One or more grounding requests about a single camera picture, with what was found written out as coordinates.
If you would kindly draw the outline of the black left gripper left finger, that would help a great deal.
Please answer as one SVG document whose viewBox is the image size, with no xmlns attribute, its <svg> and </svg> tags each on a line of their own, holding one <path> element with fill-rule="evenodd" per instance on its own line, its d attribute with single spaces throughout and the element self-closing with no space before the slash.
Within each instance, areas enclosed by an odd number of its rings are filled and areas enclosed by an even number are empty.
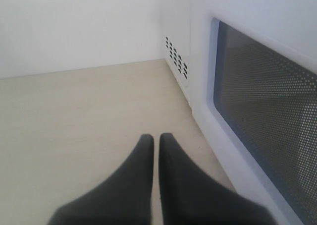
<svg viewBox="0 0 317 225">
<path fill-rule="evenodd" d="M 150 225 L 154 139 L 141 135 L 121 166 L 87 194 L 58 208 L 50 225 Z"/>
</svg>

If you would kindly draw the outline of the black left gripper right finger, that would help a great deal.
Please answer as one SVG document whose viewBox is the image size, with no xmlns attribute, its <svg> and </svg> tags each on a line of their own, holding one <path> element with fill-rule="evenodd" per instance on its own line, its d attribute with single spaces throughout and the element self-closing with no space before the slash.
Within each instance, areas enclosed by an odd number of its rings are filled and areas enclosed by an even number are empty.
<svg viewBox="0 0 317 225">
<path fill-rule="evenodd" d="M 273 225 L 270 212 L 212 179 L 171 133 L 159 139 L 159 189 L 165 225 Z"/>
</svg>

